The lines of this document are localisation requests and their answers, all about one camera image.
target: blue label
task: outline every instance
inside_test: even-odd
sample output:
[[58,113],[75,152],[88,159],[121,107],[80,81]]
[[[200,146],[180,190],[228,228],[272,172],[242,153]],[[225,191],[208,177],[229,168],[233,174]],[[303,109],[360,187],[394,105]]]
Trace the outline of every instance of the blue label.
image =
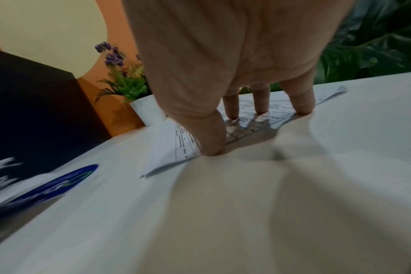
[[65,194],[90,176],[97,167],[98,165],[90,165],[77,169],[11,200],[0,206],[0,219]]

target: table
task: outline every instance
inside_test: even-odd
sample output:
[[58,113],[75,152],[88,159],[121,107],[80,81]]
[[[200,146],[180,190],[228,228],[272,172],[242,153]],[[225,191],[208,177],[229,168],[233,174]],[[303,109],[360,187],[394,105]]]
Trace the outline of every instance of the table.
[[146,179],[159,124],[87,152],[56,172],[98,163],[93,180],[0,244],[0,274],[411,274],[411,73],[314,90],[340,85]]

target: dark partition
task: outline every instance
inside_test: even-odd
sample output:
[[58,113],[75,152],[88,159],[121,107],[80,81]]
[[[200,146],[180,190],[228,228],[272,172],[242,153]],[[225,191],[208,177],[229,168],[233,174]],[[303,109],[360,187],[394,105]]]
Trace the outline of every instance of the dark partition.
[[0,51],[0,160],[22,163],[0,181],[50,172],[109,138],[72,73]]

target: white pot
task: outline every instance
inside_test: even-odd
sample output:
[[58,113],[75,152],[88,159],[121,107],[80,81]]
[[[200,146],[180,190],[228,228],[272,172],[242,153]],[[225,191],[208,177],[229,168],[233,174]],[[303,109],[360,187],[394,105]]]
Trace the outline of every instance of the white pot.
[[166,115],[160,109],[154,95],[134,100],[130,105],[144,122],[145,126],[151,126],[166,119]]

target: human hand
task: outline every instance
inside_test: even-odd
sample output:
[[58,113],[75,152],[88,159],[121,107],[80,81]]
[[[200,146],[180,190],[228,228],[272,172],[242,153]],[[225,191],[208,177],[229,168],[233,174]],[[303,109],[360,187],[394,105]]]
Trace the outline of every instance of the human hand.
[[163,111],[212,155],[225,145],[216,110],[238,117],[238,88],[268,111],[280,82],[294,109],[313,111],[320,55],[353,0],[124,0],[147,79]]

